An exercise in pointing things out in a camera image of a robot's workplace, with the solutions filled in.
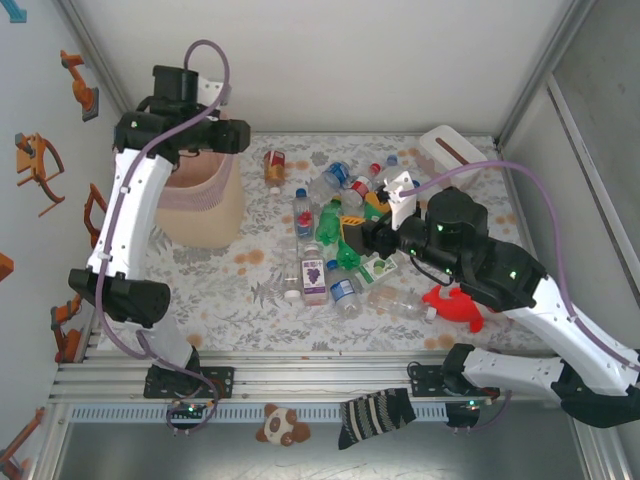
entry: red plastic toy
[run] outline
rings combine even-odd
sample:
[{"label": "red plastic toy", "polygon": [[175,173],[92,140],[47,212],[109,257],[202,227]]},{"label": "red plastic toy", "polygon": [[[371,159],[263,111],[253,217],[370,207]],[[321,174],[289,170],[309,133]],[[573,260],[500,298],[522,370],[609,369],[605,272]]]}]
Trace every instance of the red plastic toy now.
[{"label": "red plastic toy", "polygon": [[478,333],[484,326],[484,317],[471,300],[471,297],[463,293],[459,287],[453,288],[449,292],[451,298],[441,298],[438,285],[429,293],[422,297],[422,301],[432,305],[438,315],[450,322],[468,323],[471,333]]}]

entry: bottle label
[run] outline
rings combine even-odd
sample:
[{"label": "bottle label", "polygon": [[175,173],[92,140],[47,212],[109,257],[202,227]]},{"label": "bottle label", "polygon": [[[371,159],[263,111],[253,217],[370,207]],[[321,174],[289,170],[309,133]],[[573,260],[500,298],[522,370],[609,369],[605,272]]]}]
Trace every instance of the bottle label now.
[{"label": "bottle label", "polygon": [[313,233],[313,213],[305,210],[296,218],[296,235],[306,238]]},{"label": "bottle label", "polygon": [[347,295],[355,293],[355,291],[353,290],[353,285],[351,285],[351,280],[346,278],[331,285],[330,290],[331,296],[333,297],[333,300],[335,302],[340,300],[342,297],[346,297]]},{"label": "bottle label", "polygon": [[335,175],[335,177],[340,182],[340,185],[344,185],[344,183],[347,181],[347,178],[349,178],[349,171],[345,168],[344,165],[339,162],[332,163],[325,171]]},{"label": "bottle label", "polygon": [[398,268],[398,264],[394,262],[391,257],[386,260],[374,258],[364,265],[360,265],[358,267],[358,273],[362,275],[362,278],[367,285],[371,285],[375,283],[376,280],[379,280],[393,272],[396,268]]},{"label": "bottle label", "polygon": [[269,151],[264,156],[265,180],[284,181],[284,153]]},{"label": "bottle label", "polygon": [[327,292],[324,280],[324,262],[322,260],[302,261],[302,287],[305,295]]},{"label": "bottle label", "polygon": [[364,196],[371,191],[373,184],[367,177],[359,176],[351,185],[351,190],[355,190],[364,199]]}]

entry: floral tablecloth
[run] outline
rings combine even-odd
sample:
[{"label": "floral tablecloth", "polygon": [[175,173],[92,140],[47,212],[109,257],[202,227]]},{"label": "floral tablecloth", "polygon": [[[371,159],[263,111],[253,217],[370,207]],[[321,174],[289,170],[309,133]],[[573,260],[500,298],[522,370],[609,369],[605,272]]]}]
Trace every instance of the floral tablecloth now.
[{"label": "floral tablecloth", "polygon": [[[491,137],[470,137],[488,159],[497,157]],[[285,153],[287,183],[278,197],[264,185],[262,157],[268,150]],[[448,349],[454,342],[513,350],[545,349],[545,344],[504,315],[493,315],[484,329],[471,334],[467,324],[435,320],[411,321],[365,307],[353,320],[343,320],[333,305],[293,307],[280,290],[278,241],[293,236],[291,202],[295,190],[308,184],[330,163],[344,161],[352,172],[396,154],[412,176],[426,181],[425,158],[414,136],[388,135],[257,135],[238,157],[246,194],[246,213],[237,239],[227,248],[210,250],[177,245],[154,228],[147,251],[151,280],[171,287],[172,313],[180,330],[201,350],[335,350],[398,351]],[[426,205],[431,189],[419,196]],[[520,243],[516,217],[502,173],[480,174],[468,193],[489,210],[490,234]],[[325,259],[335,257],[335,246],[325,247]],[[410,264],[389,285],[421,295],[435,285]],[[115,325],[128,343],[129,332]],[[115,346],[102,338],[100,349]]]}]

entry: stuffed animal toy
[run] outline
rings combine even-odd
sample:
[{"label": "stuffed animal toy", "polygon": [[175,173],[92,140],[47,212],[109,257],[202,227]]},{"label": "stuffed animal toy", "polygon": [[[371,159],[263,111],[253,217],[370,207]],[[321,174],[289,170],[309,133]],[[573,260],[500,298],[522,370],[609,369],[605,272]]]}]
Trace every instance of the stuffed animal toy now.
[{"label": "stuffed animal toy", "polygon": [[280,408],[268,403],[264,407],[264,414],[267,420],[264,427],[256,433],[256,440],[259,442],[290,447],[294,442],[304,442],[311,436],[309,425],[298,422],[296,411],[291,408]]}]

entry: striped sock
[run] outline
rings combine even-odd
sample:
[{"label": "striped sock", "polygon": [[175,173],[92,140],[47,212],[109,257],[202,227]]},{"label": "striped sock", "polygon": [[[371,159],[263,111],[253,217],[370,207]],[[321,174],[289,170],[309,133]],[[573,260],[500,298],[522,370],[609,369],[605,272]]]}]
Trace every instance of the striped sock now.
[{"label": "striped sock", "polygon": [[406,388],[389,388],[342,403],[340,413],[340,450],[374,435],[397,430],[416,418]]}]

